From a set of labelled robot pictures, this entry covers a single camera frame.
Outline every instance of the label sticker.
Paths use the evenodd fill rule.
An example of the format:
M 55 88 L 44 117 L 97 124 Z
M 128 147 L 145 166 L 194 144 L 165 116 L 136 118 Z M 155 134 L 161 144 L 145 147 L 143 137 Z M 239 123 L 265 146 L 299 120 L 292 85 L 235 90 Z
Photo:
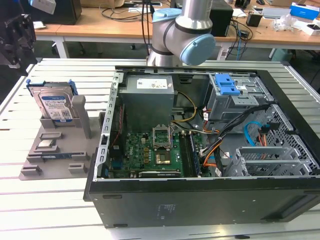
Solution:
M 156 219 L 168 220 L 172 219 L 175 215 L 176 205 L 175 204 L 160 204 L 157 205 Z
M 235 86 L 238 90 L 247 90 L 246 86 Z
M 218 176 L 218 177 L 221 177 L 222 174 L 221 174 L 221 171 L 216 167 L 215 168 L 215 174 Z
M 55 156 L 42 156 L 43 159 L 55 159 Z
M 229 159 L 230 158 L 230 153 L 228 151 L 224 152 L 221 158 L 222 159 Z
M 204 113 L 203 113 L 203 119 L 206 120 L 206 121 L 208 121 L 208 120 L 209 120 L 209 113 L 204 112 Z
M 69 122 L 67 120 L 73 119 L 70 109 L 65 106 L 67 101 L 64 96 L 43 96 L 41 99 L 52 120 Z
M 167 79 L 139 78 L 136 81 L 137 89 L 168 89 Z

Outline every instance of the floor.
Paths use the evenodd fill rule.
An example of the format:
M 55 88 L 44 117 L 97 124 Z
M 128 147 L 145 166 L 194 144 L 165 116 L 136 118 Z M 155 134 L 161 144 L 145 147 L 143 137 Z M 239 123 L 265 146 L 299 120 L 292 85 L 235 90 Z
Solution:
M 94 42 L 83 42 L 85 49 L 81 55 L 81 46 L 78 42 L 68 42 L 70 58 L 105 58 L 105 59 L 144 59 L 146 48 L 143 44 L 136 44 L 135 50 L 131 50 L 128 43 L 102 43 L 103 53 L 98 54 L 97 44 Z M 58 58 L 52 52 L 52 42 L 38 41 L 35 43 L 35 56 L 37 58 Z M 268 48 L 248 48 L 242 56 L 242 61 L 270 61 Z M 212 60 L 217 59 L 219 48 L 217 47 L 212 56 Z M 230 55 L 228 60 L 236 60 L 235 55 Z M 320 62 L 312 61 L 312 56 L 302 50 L 296 51 L 296 58 L 290 61 L 295 70 L 309 83 L 315 73 L 320 69 Z M 13 69 L 7 66 L 0 66 L 0 103 L 5 99 L 9 91 L 15 85 L 19 76 Z M 320 74 L 312 82 L 312 86 L 318 90 L 320 88 Z

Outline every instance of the aluminum extrusion table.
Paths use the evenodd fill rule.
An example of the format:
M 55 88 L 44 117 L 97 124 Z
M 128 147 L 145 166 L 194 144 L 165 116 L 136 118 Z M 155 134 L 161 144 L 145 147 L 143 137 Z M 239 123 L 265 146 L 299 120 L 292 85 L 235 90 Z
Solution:
M 84 202 L 86 178 L 20 181 L 20 170 L 40 127 L 41 112 L 26 79 L 76 83 L 90 117 L 106 106 L 115 66 L 132 59 L 43 59 L 27 69 L 0 106 L 0 239 L 252 239 L 320 238 L 320 205 L 288 223 L 105 229 L 92 202 Z M 290 66 L 279 62 L 207 61 L 206 67 L 268 70 L 320 137 L 320 96 Z

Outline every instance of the ram slot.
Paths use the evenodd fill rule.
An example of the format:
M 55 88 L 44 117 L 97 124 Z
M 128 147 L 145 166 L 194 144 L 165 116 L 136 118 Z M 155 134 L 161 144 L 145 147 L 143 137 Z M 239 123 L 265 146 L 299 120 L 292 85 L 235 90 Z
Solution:
M 200 175 L 200 165 L 199 165 L 198 155 L 197 155 L 197 151 L 196 151 L 194 136 L 192 134 L 189 134 L 189 139 L 190 139 L 190 144 L 192 147 L 191 150 L 192 150 L 192 158 L 193 158 L 195 174 L 197 176 L 199 176 Z
M 196 177 L 196 168 L 192 152 L 192 144 L 188 135 L 179 135 L 180 154 L 183 168 L 183 176 L 185 178 Z

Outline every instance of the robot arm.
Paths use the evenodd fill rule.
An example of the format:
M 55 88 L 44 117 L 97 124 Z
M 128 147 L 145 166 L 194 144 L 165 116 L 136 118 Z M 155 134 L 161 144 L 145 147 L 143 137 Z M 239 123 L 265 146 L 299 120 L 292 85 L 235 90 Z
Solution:
M 215 39 L 209 18 L 213 0 L 183 0 L 182 10 L 164 8 L 153 14 L 149 66 L 199 65 L 212 56 Z
M 36 34 L 31 16 L 22 14 L 18 0 L 0 0 L 0 65 L 27 75 L 29 64 L 36 64 L 33 43 Z

